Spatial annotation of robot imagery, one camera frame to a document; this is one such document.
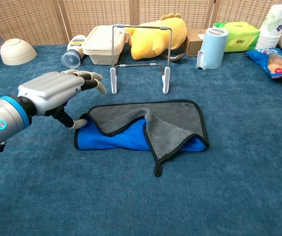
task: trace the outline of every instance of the yellow plush toy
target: yellow plush toy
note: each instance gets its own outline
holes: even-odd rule
[[[177,49],[186,40],[187,27],[179,13],[164,15],[160,20],[140,26],[167,26],[172,29],[171,49]],[[125,28],[129,33],[131,56],[134,60],[153,58],[169,47],[170,30]]]

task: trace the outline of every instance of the plastic bag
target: plastic bag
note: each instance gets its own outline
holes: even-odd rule
[[[272,79],[282,78],[282,50],[279,48],[264,48],[245,53],[257,65],[267,72]]]

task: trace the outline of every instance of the wicker screen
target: wicker screen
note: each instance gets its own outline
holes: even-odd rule
[[[64,44],[64,31],[52,0],[0,0],[0,34],[32,45]]]
[[[209,6],[214,0],[139,0],[139,24],[156,21],[179,12],[188,29],[203,29],[208,23]]]
[[[62,0],[71,37],[99,25],[130,24],[129,0]]]
[[[214,12],[215,22],[246,21],[260,28],[265,16],[274,4],[282,0],[216,0],[218,12]]]

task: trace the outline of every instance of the blue carpet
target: blue carpet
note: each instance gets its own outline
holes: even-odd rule
[[[35,46],[24,65],[0,60],[0,96],[50,71],[65,46]],[[165,65],[165,59],[155,59]],[[125,48],[121,63],[133,63]],[[118,70],[84,58],[81,70],[104,76],[108,93],[80,93],[66,111],[78,118],[103,104],[189,99],[204,116],[210,147],[180,152],[153,174],[149,151],[80,151],[72,130],[36,117],[0,153],[0,235],[282,235],[282,83],[242,53],[215,70],[196,58],[172,62],[168,94],[158,67]]]

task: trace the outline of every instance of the light blue cup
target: light blue cup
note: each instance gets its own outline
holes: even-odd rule
[[[223,28],[208,28],[197,55],[197,68],[216,69],[222,65],[228,31]]]

